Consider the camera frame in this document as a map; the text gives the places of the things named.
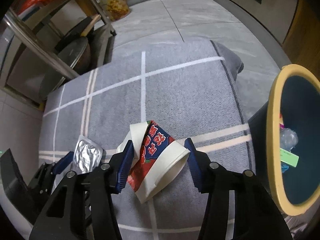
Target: silver rivet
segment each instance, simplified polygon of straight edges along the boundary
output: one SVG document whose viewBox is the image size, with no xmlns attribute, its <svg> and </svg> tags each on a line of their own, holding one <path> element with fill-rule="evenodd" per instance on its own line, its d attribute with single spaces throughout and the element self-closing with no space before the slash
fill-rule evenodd
<svg viewBox="0 0 320 240">
<path fill-rule="evenodd" d="M 102 170 L 107 170 L 107 169 L 109 169 L 110 168 L 110 165 L 109 165 L 109 163 L 103 163 L 102 165 L 101 165 L 101 169 Z"/>
<path fill-rule="evenodd" d="M 72 178 L 76 173 L 74 171 L 69 171 L 67 173 L 67 178 Z"/>
<path fill-rule="evenodd" d="M 248 176 L 248 177 L 252 177 L 253 172 L 252 172 L 252 171 L 247 170 L 247 171 L 245 171 L 245 172 L 244 172 L 244 174 L 245 174 L 246 176 Z"/>
<path fill-rule="evenodd" d="M 215 162 L 210 163 L 209 166 L 210 166 L 210 168 L 212 168 L 212 169 L 217 169 L 217 168 L 219 168 L 219 164 L 218 164 L 218 163 L 215 163 Z"/>
</svg>

